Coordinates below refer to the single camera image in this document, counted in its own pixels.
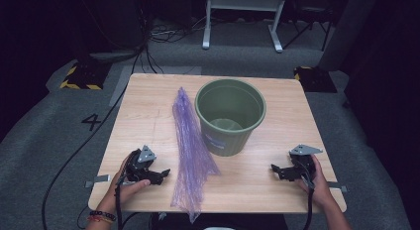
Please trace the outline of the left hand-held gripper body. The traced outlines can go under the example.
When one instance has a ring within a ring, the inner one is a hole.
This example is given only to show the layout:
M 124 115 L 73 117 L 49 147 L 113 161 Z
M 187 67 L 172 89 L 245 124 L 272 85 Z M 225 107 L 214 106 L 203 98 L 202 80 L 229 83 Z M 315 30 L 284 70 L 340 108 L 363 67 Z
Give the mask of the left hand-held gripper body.
M 157 177 L 157 172 L 149 170 L 156 158 L 155 153 L 147 145 L 133 151 L 126 162 L 126 178 L 128 181 L 140 181 L 149 177 Z

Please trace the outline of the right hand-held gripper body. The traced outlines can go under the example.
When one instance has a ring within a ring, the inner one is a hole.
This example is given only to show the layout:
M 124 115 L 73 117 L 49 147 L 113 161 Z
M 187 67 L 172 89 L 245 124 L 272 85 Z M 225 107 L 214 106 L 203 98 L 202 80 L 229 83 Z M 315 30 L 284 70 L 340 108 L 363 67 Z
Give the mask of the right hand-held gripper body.
M 303 144 L 297 145 L 295 148 L 289 151 L 291 162 L 293 163 L 294 167 L 300 170 L 301 175 L 306 174 L 307 176 L 311 176 L 316 172 L 312 156 L 321 153 L 321 149 Z

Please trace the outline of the purple plastic bag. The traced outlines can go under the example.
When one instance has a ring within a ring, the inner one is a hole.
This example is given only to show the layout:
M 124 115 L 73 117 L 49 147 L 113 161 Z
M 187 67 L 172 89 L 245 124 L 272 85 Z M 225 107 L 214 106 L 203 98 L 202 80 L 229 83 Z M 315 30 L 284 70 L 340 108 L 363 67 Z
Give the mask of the purple plastic bag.
M 188 214 L 193 224 L 201 214 L 203 186 L 209 175 L 220 171 L 201 136 L 194 107 L 183 87 L 172 105 L 178 145 L 179 164 L 171 206 Z

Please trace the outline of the green plastic bin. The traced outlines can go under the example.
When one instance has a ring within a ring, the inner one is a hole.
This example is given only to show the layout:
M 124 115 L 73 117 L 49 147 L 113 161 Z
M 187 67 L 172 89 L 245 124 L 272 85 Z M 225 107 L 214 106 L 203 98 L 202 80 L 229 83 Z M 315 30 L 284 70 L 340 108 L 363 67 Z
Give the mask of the green plastic bin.
M 232 157 L 262 123 L 266 104 L 263 95 L 248 82 L 222 78 L 199 89 L 195 111 L 208 150 L 220 157 Z

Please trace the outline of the person's right hand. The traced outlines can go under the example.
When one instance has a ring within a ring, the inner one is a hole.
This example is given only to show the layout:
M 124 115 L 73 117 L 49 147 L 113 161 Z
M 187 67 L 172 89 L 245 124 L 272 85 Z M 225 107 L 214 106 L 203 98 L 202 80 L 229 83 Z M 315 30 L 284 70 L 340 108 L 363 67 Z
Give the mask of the person's right hand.
M 315 155 L 311 156 L 315 165 L 315 173 L 312 175 L 312 181 L 315 184 L 313 201 L 322 210 L 326 210 L 334 200 L 327 180 L 324 177 L 321 165 Z

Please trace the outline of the person's left hand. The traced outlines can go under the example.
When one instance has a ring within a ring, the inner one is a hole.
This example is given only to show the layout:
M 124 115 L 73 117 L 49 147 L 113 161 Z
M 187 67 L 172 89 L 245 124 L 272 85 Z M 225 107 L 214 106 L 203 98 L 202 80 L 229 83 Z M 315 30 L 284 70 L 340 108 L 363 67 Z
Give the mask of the person's left hand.
M 117 202 L 116 196 L 119 196 L 118 202 L 120 204 L 124 204 L 140 190 L 151 184 L 151 182 L 148 179 L 143 179 L 132 184 L 118 185 L 117 182 L 121 177 L 122 173 L 124 172 L 124 166 L 126 161 L 127 159 L 123 160 L 119 170 L 115 173 L 106 194 L 97 206 L 97 210 L 104 211 L 107 213 L 115 213 Z

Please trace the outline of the grey tape strip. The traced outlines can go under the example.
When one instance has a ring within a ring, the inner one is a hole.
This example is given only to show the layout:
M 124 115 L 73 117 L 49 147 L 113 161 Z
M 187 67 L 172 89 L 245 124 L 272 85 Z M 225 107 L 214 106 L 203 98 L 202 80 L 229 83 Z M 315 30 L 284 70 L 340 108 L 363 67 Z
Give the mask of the grey tape strip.
M 97 182 L 107 182 L 110 180 L 109 174 L 103 174 L 96 176 L 93 180 L 87 180 L 84 184 L 85 188 L 93 187 L 93 185 Z
M 342 185 L 342 184 L 340 184 L 338 182 L 328 181 L 328 185 L 329 185 L 330 188 L 337 188 L 341 192 L 348 192 L 348 188 L 345 185 Z

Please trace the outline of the person's dark clothing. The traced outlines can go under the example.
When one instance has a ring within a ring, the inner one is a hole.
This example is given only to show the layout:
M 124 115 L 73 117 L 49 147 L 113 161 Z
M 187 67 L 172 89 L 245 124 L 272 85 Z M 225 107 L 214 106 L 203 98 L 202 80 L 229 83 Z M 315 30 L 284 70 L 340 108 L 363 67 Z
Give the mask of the person's dark clothing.
M 154 214 L 150 230 L 288 230 L 282 214 L 204 213 L 193 223 L 183 213 Z

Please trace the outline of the black yellow striped base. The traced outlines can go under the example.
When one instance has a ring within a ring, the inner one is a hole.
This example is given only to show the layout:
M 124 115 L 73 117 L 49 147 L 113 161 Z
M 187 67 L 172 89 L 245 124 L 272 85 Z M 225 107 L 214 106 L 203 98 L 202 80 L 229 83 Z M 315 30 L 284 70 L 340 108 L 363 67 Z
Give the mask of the black yellow striped base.
M 319 67 L 298 66 L 294 69 L 293 74 L 305 92 L 337 92 L 329 72 Z
M 68 71 L 60 88 L 101 90 L 112 64 L 90 60 L 76 62 Z

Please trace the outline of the black equipment stand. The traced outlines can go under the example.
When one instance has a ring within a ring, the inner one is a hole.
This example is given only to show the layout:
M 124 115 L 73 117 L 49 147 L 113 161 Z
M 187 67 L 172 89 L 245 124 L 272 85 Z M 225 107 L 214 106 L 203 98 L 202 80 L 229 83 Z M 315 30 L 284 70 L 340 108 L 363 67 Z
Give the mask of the black equipment stand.
M 139 56 L 147 46 L 149 18 L 144 0 L 80 0 L 112 51 Z

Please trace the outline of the grey curtain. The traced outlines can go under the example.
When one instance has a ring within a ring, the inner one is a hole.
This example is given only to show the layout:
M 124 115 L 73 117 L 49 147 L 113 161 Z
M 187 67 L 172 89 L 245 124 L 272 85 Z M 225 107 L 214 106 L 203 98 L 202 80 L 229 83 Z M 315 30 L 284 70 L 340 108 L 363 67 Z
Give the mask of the grey curtain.
M 318 67 L 336 71 L 344 62 L 376 0 L 349 0 Z

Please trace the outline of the black tripod stand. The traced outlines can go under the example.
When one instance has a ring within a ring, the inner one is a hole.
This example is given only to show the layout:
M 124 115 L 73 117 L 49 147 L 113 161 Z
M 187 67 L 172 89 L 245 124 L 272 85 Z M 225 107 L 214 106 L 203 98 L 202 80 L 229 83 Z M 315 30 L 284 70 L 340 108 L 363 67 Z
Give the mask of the black tripod stand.
M 294 41 L 296 41 L 304 32 L 311 29 L 314 24 L 318 23 L 325 33 L 321 51 L 324 52 L 327 40 L 333 23 L 333 8 L 331 4 L 322 4 L 321 2 L 298 2 L 293 3 L 294 15 L 292 19 L 293 25 L 298 21 L 305 22 L 306 26 L 302 30 L 298 30 L 297 34 L 287 42 L 283 48 L 286 49 Z

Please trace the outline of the white metal stand frame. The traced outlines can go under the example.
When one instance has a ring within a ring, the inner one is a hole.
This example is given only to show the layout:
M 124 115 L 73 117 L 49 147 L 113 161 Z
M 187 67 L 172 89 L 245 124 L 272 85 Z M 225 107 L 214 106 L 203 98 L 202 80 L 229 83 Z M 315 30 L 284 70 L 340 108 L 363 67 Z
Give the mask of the white metal stand frame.
M 277 26 L 286 0 L 206 0 L 206 21 L 202 41 L 202 49 L 210 48 L 211 13 L 213 10 L 243 10 L 257 12 L 272 12 L 275 14 L 273 22 L 268 25 L 268 31 L 274 49 L 281 53 L 283 46 L 277 35 Z

